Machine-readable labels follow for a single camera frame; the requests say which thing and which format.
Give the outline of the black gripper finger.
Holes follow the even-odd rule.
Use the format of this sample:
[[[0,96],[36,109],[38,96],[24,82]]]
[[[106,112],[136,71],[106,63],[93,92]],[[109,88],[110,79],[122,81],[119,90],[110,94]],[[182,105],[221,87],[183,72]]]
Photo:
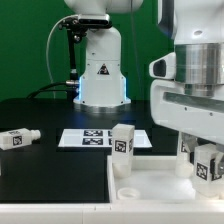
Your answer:
[[[193,135],[183,133],[182,140],[189,156],[189,162],[193,164],[195,148],[198,146],[197,138]]]
[[[224,145],[216,145],[216,154],[211,160],[210,171],[214,175],[224,175]]]

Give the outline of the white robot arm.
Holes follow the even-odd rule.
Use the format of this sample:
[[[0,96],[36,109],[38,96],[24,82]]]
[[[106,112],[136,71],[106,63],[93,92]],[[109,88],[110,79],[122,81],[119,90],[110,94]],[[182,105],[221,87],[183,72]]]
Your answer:
[[[150,57],[154,122],[216,144],[211,171],[224,175],[224,0],[64,0],[79,20],[141,4],[137,52]]]

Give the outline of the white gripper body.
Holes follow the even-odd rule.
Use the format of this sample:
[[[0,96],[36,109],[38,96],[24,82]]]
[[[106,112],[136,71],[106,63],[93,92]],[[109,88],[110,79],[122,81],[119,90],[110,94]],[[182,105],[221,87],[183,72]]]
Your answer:
[[[151,85],[150,106],[156,124],[224,144],[224,85],[205,98],[185,95],[182,84],[157,79]]]

